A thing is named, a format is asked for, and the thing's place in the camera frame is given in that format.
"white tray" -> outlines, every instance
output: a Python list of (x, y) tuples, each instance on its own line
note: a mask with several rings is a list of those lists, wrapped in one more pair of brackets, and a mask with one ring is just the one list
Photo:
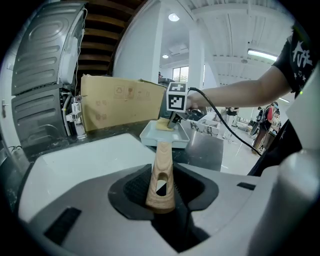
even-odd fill
[(174, 127), (174, 131), (157, 130), (157, 121), (150, 121), (140, 134), (141, 143), (146, 146), (156, 147), (158, 142), (172, 142), (173, 148), (184, 149), (190, 141), (180, 123)]

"black t-shirt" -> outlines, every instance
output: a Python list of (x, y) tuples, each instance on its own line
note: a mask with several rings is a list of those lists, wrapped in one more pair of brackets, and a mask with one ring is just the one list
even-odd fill
[[(280, 56), (273, 66), (277, 67), (287, 79), (292, 93), (297, 97), (317, 64), (316, 56), (310, 51), (301, 35), (293, 32), (287, 38)], [(263, 170), (279, 165), (283, 159), (301, 150), (298, 136), (289, 121), (287, 121), (269, 149), (260, 157), (248, 175), (261, 176)]]
[(236, 111), (231, 111), (230, 109), (231, 109), (231, 107), (228, 108), (228, 110), (226, 111), (226, 114), (227, 114), (228, 116), (236, 116), (236, 115), (237, 115), (237, 112), (236, 112)]

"hole in handle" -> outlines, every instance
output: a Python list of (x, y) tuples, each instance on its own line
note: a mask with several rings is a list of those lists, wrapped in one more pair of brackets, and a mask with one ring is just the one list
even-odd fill
[(167, 182), (168, 182), (168, 176), (165, 173), (160, 173), (158, 175), (156, 188), (155, 188), (155, 193), (158, 196), (164, 197), (167, 195)]

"person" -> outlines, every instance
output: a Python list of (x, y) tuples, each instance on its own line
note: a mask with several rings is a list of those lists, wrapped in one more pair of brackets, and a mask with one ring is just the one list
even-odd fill
[(278, 133), (278, 131), (280, 129), (280, 125), (281, 125), (279, 117), (280, 117), (280, 111), (279, 111), (279, 109), (277, 109), (273, 114), (272, 126), (278, 127), (278, 129), (273, 129), (272, 126), (269, 129), (269, 132), (274, 133), (275, 135)]
[(260, 106), (258, 106), (258, 110), (260, 110), (260, 111), (259, 111), (259, 114), (256, 116), (256, 121), (259, 123), (261, 118), (262, 118), (262, 116), (263, 116), (263, 114), (264, 114), (264, 110)]
[(280, 116), (280, 111), (277, 109), (273, 114), (272, 125), (269, 128), (269, 131), (265, 135), (265, 139), (263, 142), (263, 148), (265, 150), (268, 150), (270, 148), (271, 143), (274, 141), (280, 129), (281, 122), (279, 120), (279, 116)]
[[(231, 128), (232, 123), (235, 120), (235, 116), (238, 114), (238, 107), (228, 107), (226, 110), (226, 123)], [(231, 138), (232, 133), (225, 127), (225, 131), (223, 133), (223, 138), (229, 140)]]
[[(266, 136), (267, 131), (269, 131), (270, 127), (274, 130), (277, 130), (278, 128), (276, 126), (273, 126), (273, 119), (274, 119), (274, 111), (278, 109), (278, 103), (275, 101), (270, 106), (266, 107), (264, 112), (264, 120), (259, 125), (259, 131), (257, 136), (255, 137), (255, 140), (253, 142), (253, 147), (258, 150), (262, 146), (263, 139)], [(253, 149), (251, 150), (254, 155), (257, 155), (257, 152)]]
[[(277, 60), (260, 78), (202, 91), (216, 107), (263, 106), (290, 92), (297, 97), (316, 67), (318, 56), (301, 25), (296, 22), (292, 30)], [(199, 93), (191, 94), (187, 107), (199, 106), (209, 104)], [(301, 149), (298, 136), (287, 121), (248, 175), (260, 176), (267, 167), (279, 165), (287, 156)]]

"window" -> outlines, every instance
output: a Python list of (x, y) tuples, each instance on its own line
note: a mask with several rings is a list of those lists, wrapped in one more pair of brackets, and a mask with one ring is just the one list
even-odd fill
[(176, 82), (186, 83), (188, 82), (188, 73), (188, 66), (174, 68), (172, 73), (172, 79)]

